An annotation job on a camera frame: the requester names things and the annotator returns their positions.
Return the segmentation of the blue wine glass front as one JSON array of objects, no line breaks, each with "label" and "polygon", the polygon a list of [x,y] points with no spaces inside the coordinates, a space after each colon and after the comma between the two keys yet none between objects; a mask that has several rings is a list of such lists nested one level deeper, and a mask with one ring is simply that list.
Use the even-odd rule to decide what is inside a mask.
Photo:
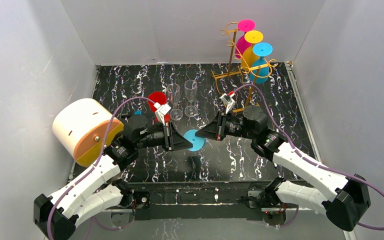
[{"label": "blue wine glass front", "polygon": [[196,135],[197,131],[197,129],[190,129],[183,135],[186,140],[192,143],[192,147],[188,148],[190,152],[201,150],[207,142],[206,138]]}]

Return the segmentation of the red wine glass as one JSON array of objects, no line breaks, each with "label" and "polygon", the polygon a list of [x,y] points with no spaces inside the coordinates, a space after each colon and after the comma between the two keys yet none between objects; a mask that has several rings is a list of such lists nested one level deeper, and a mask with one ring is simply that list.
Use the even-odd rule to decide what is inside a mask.
[{"label": "red wine glass", "polygon": [[[167,96],[161,91],[152,92],[148,98],[155,103],[159,103],[160,105],[165,105],[167,103]],[[151,101],[148,101],[148,105],[153,113],[157,110],[154,107],[154,104]]]}]

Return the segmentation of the clear champagne flute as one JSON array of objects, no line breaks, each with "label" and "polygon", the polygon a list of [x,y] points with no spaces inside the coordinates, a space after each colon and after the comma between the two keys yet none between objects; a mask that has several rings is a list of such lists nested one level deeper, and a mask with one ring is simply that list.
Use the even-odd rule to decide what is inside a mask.
[{"label": "clear champagne flute", "polygon": [[194,101],[197,96],[198,84],[195,80],[187,80],[184,84],[185,97],[188,101],[188,105],[185,107],[184,112],[187,117],[195,117],[198,114],[198,108]]},{"label": "clear champagne flute", "polygon": [[180,86],[176,83],[169,84],[167,86],[167,97],[172,103],[172,109],[169,113],[170,119],[173,121],[179,121],[183,117],[183,112],[178,108],[178,104],[181,98]]}]

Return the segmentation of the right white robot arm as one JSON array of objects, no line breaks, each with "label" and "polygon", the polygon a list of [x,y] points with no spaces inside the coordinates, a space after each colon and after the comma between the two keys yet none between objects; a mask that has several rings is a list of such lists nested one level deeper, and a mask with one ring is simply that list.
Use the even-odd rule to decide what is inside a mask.
[{"label": "right white robot arm", "polygon": [[246,107],[242,117],[219,111],[214,120],[196,136],[222,141],[226,136],[251,140],[259,156],[296,173],[311,186],[275,178],[259,196],[247,200],[260,205],[294,204],[324,214],[336,227],[350,232],[371,205],[367,186],[352,177],[323,169],[312,158],[293,148],[285,136],[269,126],[269,117],[259,106]]}]

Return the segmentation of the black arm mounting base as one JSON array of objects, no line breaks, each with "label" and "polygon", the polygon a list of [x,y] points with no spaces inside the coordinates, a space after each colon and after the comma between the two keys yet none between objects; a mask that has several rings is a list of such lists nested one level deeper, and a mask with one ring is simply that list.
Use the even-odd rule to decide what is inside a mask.
[{"label": "black arm mounting base", "polygon": [[263,200],[269,181],[127,183],[129,192],[112,214],[133,214],[137,221],[162,219],[246,219],[283,224],[292,203]]}]

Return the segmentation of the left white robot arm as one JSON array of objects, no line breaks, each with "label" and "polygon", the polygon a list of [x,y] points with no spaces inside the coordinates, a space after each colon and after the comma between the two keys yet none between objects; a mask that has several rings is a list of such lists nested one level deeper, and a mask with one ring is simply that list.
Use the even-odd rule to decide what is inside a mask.
[{"label": "left white robot arm", "polygon": [[63,188],[33,202],[33,222],[49,240],[67,240],[85,220],[120,205],[131,189],[122,180],[99,189],[139,157],[139,149],[160,146],[165,151],[193,147],[172,122],[149,126],[144,115],[133,115],[123,130],[111,137],[103,153]]}]

